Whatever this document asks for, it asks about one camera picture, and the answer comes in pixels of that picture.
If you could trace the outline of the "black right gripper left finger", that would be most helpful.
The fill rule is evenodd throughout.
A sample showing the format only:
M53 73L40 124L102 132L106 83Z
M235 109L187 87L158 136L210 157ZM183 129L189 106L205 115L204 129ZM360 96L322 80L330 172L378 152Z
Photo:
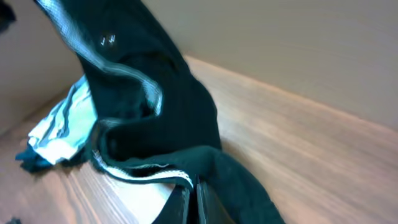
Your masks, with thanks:
M189 201L190 191L185 187L176 186L152 224L186 224Z

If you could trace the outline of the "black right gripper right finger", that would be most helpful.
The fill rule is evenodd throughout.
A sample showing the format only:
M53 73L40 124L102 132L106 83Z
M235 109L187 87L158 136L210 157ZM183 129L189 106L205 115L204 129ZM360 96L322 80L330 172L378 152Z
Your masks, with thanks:
M204 181L197 185L197 204L200 224L235 224L215 191Z

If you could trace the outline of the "black shorts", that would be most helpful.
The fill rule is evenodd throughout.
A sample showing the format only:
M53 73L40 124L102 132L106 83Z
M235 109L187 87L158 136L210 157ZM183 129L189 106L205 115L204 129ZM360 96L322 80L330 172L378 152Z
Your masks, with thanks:
M235 223L282 223L265 188L223 152L217 109L178 48L141 1L39 1L76 53L90 88L93 122L70 163L132 184L190 191L187 223L199 223L206 182Z

